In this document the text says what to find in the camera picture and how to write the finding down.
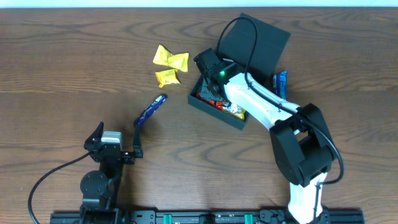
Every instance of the blue candy bar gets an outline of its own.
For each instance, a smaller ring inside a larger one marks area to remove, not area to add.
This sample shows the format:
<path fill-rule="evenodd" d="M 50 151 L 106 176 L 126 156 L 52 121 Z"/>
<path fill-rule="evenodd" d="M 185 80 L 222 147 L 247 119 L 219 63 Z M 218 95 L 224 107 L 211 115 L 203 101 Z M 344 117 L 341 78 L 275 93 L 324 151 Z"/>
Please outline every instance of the blue candy bar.
<path fill-rule="evenodd" d="M 286 100 L 286 75 L 287 71 L 284 71 L 275 74 L 273 77 L 274 92 L 284 100 Z"/>
<path fill-rule="evenodd" d="M 139 125 L 140 127 L 144 124 L 150 116 L 162 105 L 162 103 L 167 99 L 166 94 L 158 96 L 134 121 L 134 125 Z"/>

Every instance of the yellow candy wrapper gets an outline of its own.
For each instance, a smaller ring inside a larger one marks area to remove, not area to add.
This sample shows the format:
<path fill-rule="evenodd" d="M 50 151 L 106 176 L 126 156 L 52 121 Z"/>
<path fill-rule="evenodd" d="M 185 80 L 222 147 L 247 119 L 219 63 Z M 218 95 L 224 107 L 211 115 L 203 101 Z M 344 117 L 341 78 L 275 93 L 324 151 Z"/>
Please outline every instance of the yellow candy wrapper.
<path fill-rule="evenodd" d="M 175 72 L 177 69 L 169 69 L 161 72 L 155 72 L 157 81 L 159 81 L 159 87 L 162 88 L 168 84 L 181 84 L 178 80 Z"/>
<path fill-rule="evenodd" d="M 223 112 L 229 115 L 234 116 L 235 118 L 240 119 L 241 121 L 244 121 L 244 112 L 246 112 L 245 109 L 242 107 L 238 106 L 235 103 L 231 103 L 230 107 L 227 107 L 228 103 L 225 103 L 223 106 Z"/>
<path fill-rule="evenodd" d="M 187 72 L 188 56 L 189 53 L 173 55 L 160 45 L 157 48 L 154 63 L 157 65 L 166 65 L 172 68 L 179 69 L 183 72 Z"/>

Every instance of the small robot arm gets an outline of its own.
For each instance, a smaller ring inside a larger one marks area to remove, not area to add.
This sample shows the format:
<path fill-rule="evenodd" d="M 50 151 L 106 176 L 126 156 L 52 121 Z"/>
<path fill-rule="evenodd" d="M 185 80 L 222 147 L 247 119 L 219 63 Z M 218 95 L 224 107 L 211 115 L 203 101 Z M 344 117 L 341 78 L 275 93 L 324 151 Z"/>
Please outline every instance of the small robot arm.
<path fill-rule="evenodd" d="M 270 131 L 275 161 L 290 182 L 289 212 L 299 223 L 310 223 L 314 209 L 316 216 L 322 212 L 322 187 L 317 183 L 325 180 L 335 155 L 316 131 L 280 107 L 310 119 L 331 139 L 321 111 L 313 104 L 301 108 L 279 98 L 256 82 L 250 73 L 245 77 L 242 66 L 221 61 L 212 49 L 200 53 L 194 61 L 213 95 L 243 107 Z M 298 133 L 307 133 L 308 136 L 298 141 L 295 137 Z"/>

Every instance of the snack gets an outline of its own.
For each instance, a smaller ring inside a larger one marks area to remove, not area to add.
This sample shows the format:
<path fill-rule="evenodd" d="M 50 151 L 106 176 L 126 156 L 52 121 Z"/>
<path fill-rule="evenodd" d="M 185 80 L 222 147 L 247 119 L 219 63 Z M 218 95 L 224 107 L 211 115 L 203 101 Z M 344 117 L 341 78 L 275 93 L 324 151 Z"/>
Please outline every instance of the snack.
<path fill-rule="evenodd" d="M 144 124 L 144 122 L 152 116 L 153 113 L 162 105 L 162 103 L 167 99 L 166 94 L 162 94 L 158 96 L 152 103 L 150 103 L 147 108 L 138 116 L 138 118 L 134 121 L 134 125 L 139 125 L 140 127 Z"/>
<path fill-rule="evenodd" d="M 164 85 L 169 84 L 181 84 L 178 80 L 175 72 L 177 69 L 169 69 L 161 72 L 155 72 L 157 81 L 159 81 L 159 87 L 162 88 Z"/>
<path fill-rule="evenodd" d="M 244 112 L 246 112 L 245 109 L 243 109 L 242 107 L 240 107 L 239 105 L 235 104 L 235 103 L 231 103 L 231 105 L 229 107 L 228 103 L 224 103 L 223 106 L 223 112 L 230 114 L 232 116 L 234 116 L 235 118 L 238 118 L 242 121 L 244 121 Z"/>
<path fill-rule="evenodd" d="M 286 75 L 287 71 L 284 71 L 272 77 L 274 93 L 284 100 L 286 100 Z"/>
<path fill-rule="evenodd" d="M 203 102 L 207 103 L 208 105 L 210 105 L 220 111 L 223 110 L 224 102 L 215 101 L 215 100 L 205 100 L 200 96 L 200 93 L 197 93 L 196 98 L 198 98 L 199 100 L 202 100 Z"/>
<path fill-rule="evenodd" d="M 187 72 L 188 57 L 189 53 L 173 55 L 168 50 L 166 50 L 166 48 L 164 48 L 162 45 L 159 45 L 153 62 L 157 65 L 166 65 L 172 68 L 179 69 L 183 72 Z"/>

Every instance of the wood grain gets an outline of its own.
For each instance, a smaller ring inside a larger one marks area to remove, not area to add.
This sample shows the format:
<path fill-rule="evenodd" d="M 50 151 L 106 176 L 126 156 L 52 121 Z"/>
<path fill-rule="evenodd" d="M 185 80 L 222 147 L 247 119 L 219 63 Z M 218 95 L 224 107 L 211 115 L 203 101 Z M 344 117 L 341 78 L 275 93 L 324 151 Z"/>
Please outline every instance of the wood grain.
<path fill-rule="evenodd" d="M 240 12 L 292 33 L 277 66 L 289 71 L 288 99 L 322 109 L 346 164 L 322 203 L 361 208 L 367 223 L 397 223 L 395 8 L 1 9 L 0 223 L 31 222 L 34 183 L 85 153 L 83 141 L 100 121 L 123 132 L 128 150 L 132 121 L 160 93 L 169 98 L 141 132 L 144 158 L 124 170 L 121 205 L 287 205 L 288 182 L 255 119 L 238 131 L 188 105 L 199 77 L 193 60 L 178 73 L 181 85 L 160 89 L 154 75 L 166 69 L 152 63 L 159 44 L 193 58 Z M 40 222 L 77 210 L 80 180 L 97 168 L 84 159 L 46 179 L 33 204 Z"/>

